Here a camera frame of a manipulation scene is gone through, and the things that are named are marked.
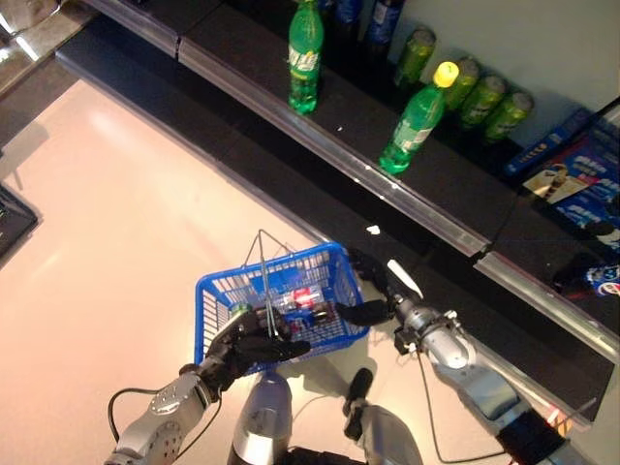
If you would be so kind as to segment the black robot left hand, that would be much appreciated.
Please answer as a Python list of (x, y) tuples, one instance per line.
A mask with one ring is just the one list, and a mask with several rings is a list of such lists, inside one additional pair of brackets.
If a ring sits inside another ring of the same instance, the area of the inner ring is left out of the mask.
[(309, 342), (292, 339), (281, 317), (276, 318), (275, 334), (267, 316), (264, 308), (237, 313), (216, 334), (197, 371), (213, 399), (256, 363), (287, 361), (310, 351)]

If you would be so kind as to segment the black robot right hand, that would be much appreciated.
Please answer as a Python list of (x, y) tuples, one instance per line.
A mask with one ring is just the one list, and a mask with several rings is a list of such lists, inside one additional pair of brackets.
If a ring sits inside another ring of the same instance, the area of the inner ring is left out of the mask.
[(347, 249), (347, 256), (356, 277), (377, 298), (356, 305), (337, 304), (335, 309), (344, 321), (355, 326), (380, 325), (395, 318), (401, 304), (423, 301), (421, 288), (396, 259), (382, 262), (354, 247)]

